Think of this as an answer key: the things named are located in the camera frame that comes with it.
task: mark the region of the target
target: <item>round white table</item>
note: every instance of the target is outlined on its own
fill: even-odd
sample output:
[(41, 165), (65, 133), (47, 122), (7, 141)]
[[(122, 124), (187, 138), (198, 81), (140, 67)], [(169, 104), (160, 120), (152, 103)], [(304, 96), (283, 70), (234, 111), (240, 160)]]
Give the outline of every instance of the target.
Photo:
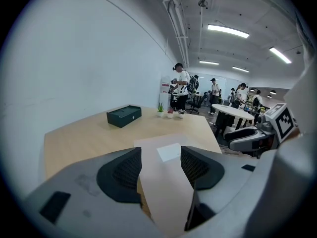
[[(223, 114), (227, 114), (227, 115), (230, 115), (230, 116), (233, 116), (233, 117), (238, 117), (239, 118), (239, 121), (238, 121), (238, 124), (236, 126), (236, 129), (239, 129), (240, 128), (240, 125), (242, 123), (242, 120), (243, 119), (246, 119), (246, 120), (254, 120), (254, 116), (243, 111), (243, 110), (240, 110), (240, 109), (235, 109), (233, 107), (229, 107), (229, 106), (224, 106), (224, 105), (220, 105), (220, 104), (213, 104), (212, 107), (216, 110), (219, 111), (218, 113), (218, 116), (221, 115), (221, 113)], [(222, 129), (222, 131), (225, 130), (226, 126), (227, 126), (227, 122), (228, 122), (228, 118), (226, 119), (222, 119), (222, 124), (221, 126), (217, 126), (217, 130), (216, 130), (216, 133), (215, 133), (215, 137), (217, 138), (218, 134), (219, 134), (219, 131)]]

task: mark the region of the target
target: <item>ceiling light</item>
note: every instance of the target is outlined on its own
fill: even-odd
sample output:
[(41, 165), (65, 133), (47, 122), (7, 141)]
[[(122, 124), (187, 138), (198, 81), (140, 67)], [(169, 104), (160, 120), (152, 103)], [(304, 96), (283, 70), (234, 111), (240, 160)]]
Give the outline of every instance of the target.
[(233, 29), (233, 28), (229, 28), (229, 27), (224, 27), (224, 26), (217, 26), (217, 25), (208, 25), (208, 30), (214, 30), (214, 31), (220, 31), (220, 32), (225, 32), (228, 34), (234, 34), (234, 35), (238, 35), (240, 37), (243, 38), (248, 38), (248, 36), (250, 34)]
[(284, 62), (291, 63), (291, 61), (285, 55), (283, 55), (280, 51), (278, 51), (275, 47), (269, 48), (269, 50), (272, 51), (274, 54), (276, 54)]
[(238, 67), (232, 67), (233, 69), (238, 69), (238, 70), (241, 70), (241, 71), (244, 71), (244, 72), (249, 72), (248, 70), (246, 70), (246, 69), (240, 69), (240, 68), (238, 68)]
[(214, 65), (219, 65), (218, 62), (213, 62), (213, 61), (199, 61), (200, 63), (209, 63), (209, 64), (214, 64)]

